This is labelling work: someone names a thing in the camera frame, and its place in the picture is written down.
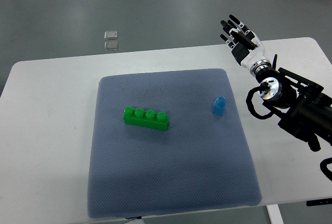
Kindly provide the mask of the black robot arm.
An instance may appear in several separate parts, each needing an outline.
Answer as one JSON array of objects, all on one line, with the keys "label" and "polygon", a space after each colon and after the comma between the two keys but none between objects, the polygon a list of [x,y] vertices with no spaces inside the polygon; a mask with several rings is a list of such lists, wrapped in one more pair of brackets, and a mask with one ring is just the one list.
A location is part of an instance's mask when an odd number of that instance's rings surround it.
[{"label": "black robot arm", "polygon": [[276,60],[260,60],[251,67],[260,85],[248,92],[249,112],[260,120],[278,116],[281,129],[319,151],[319,137],[331,143],[331,97],[321,85],[275,67]]}]

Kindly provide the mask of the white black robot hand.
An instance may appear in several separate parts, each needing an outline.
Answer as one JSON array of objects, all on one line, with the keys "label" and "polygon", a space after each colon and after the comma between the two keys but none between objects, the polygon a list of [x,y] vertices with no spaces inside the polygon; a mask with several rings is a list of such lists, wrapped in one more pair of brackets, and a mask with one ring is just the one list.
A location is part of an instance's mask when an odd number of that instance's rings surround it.
[{"label": "white black robot hand", "polygon": [[224,31],[220,37],[231,49],[239,65],[249,69],[257,61],[265,59],[265,49],[260,39],[242,21],[229,15],[229,20],[221,20],[220,23]]}]

